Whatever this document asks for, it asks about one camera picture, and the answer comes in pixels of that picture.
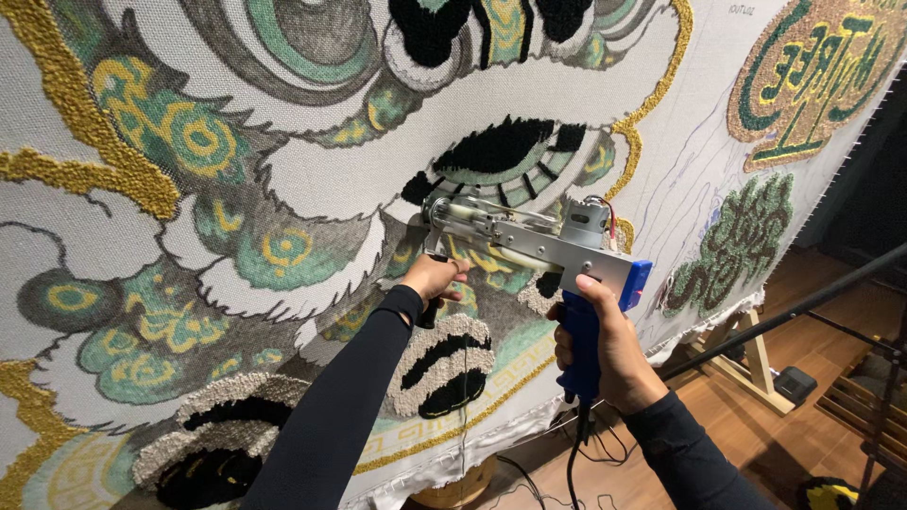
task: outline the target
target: blue handle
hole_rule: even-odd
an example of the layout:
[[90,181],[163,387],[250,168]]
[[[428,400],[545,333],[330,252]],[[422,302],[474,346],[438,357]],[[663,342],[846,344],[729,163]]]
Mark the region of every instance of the blue handle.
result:
[[573,363],[558,377],[558,384],[591,404],[599,395],[599,316],[592,304],[581,296],[563,291],[561,324],[573,337]]

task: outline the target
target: wooden stool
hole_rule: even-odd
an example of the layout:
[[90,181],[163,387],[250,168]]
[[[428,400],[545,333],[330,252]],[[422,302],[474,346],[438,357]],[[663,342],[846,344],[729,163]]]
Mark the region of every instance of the wooden stool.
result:
[[466,471],[466,476],[443,487],[429,487],[424,491],[409,496],[419,505],[439,510],[460,508],[471,503],[488,487],[497,468],[498,459],[490,456],[480,465]]

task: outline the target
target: wooden floor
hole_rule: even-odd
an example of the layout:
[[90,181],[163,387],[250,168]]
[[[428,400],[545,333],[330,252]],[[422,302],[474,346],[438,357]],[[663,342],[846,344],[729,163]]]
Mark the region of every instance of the wooden floor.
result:
[[[788,252],[767,283],[762,317],[783,311],[850,270],[815,251]],[[893,338],[903,306],[900,295],[863,284],[816,312],[870,337]],[[779,508],[796,508],[795,489],[810,476],[837,476],[859,485],[866,460],[859,448],[860,439],[816,410],[814,403],[863,344],[809,318],[794,319],[766,333],[765,339],[775,369],[794,365],[818,381],[819,388],[803,406],[787,417],[778,417],[709,368],[695,378],[687,378],[686,384],[677,389],[680,398],[725,456]],[[618,435],[629,446],[633,438],[623,424],[616,423]],[[612,454],[620,453],[613,437],[607,433],[602,437]],[[570,496],[565,467],[570,446],[564,436],[550,435],[502,453],[530,471],[544,494],[566,504],[561,506],[547,499],[548,508],[566,508]],[[590,456],[603,453],[591,444],[584,449]],[[673,508],[639,451],[623,466],[592,463],[580,456],[573,473],[577,496],[587,508],[598,508],[597,497],[605,494],[613,496],[619,510]],[[465,510],[537,508],[529,490],[517,486],[521,482],[519,472],[499,463],[489,489]],[[514,488],[516,492],[505,494]],[[598,499],[602,508],[611,509],[606,496]]]

